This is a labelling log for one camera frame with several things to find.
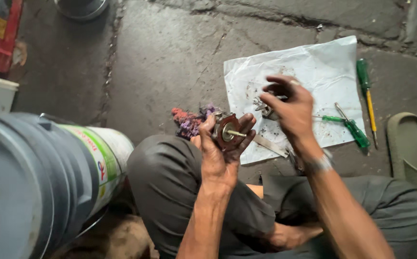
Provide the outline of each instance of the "green slipper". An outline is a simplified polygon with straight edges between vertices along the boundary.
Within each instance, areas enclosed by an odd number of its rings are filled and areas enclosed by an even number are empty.
[[[392,116],[388,140],[394,178],[417,186],[417,116],[409,112]]]

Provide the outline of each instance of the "bucket handle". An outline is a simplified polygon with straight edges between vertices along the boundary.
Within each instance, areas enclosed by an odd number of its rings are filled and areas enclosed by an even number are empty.
[[[106,209],[104,210],[104,213],[95,222],[93,222],[90,226],[88,226],[86,229],[81,231],[81,233],[77,234],[77,236],[74,239],[79,238],[81,235],[85,234],[87,231],[89,231],[91,228],[93,228],[98,222],[100,222],[100,220],[102,220],[105,217],[105,215],[108,213],[109,208],[110,207],[107,206]]]
[[[73,121],[66,120],[66,119],[62,119],[60,117],[57,117],[57,116],[54,116],[54,115],[50,115],[50,114],[47,114],[47,113],[44,113],[44,112],[41,113],[39,115],[39,117],[38,117],[38,119],[41,119],[41,118],[46,118],[46,119],[49,119],[49,120],[51,120],[51,121],[53,121],[55,123],[59,123],[59,124],[68,124],[68,125],[82,126],[82,125],[79,125],[79,124],[77,124],[77,123],[75,123]]]

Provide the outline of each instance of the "hand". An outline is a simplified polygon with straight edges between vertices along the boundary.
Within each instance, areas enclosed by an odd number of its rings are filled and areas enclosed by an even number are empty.
[[[271,85],[263,87],[270,92],[260,99],[279,116],[279,123],[298,156],[305,160],[320,157],[322,150],[313,133],[313,96],[294,78],[283,75],[267,76]],[[276,96],[285,95],[285,100]]]
[[[232,192],[237,184],[237,173],[240,166],[240,155],[252,142],[256,132],[252,127],[256,123],[253,114],[247,113],[239,119],[240,132],[247,137],[240,145],[231,151],[222,153],[212,140],[212,130],[215,126],[215,117],[210,115],[199,127],[199,136],[191,138],[191,142],[202,151],[202,185],[210,190]]]

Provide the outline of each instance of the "yellow screwdriver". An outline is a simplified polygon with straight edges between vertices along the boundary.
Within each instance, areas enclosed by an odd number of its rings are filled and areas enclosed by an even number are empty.
[[[375,115],[373,113],[373,104],[371,103],[371,94],[370,94],[370,79],[368,78],[368,71],[367,71],[367,61],[365,59],[359,59],[356,63],[357,67],[357,74],[359,76],[360,86],[362,87],[362,91],[365,92],[365,96],[367,97],[367,106],[368,106],[368,113],[370,114],[370,124],[371,124],[371,131],[373,132],[373,141],[375,142],[375,148],[378,149],[378,139],[376,139],[376,124],[375,124]]]

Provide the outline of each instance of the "gray trousers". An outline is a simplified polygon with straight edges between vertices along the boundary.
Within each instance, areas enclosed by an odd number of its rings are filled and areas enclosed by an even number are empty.
[[[138,211],[161,258],[175,258],[201,185],[199,149],[169,135],[146,138],[128,160],[129,181]],[[393,248],[397,259],[417,246],[417,188],[393,178],[344,178]],[[316,221],[313,193],[305,177],[263,175],[264,199],[238,181],[228,203],[220,258],[335,258],[327,236],[309,242],[310,252],[261,253],[255,248],[274,222]]]

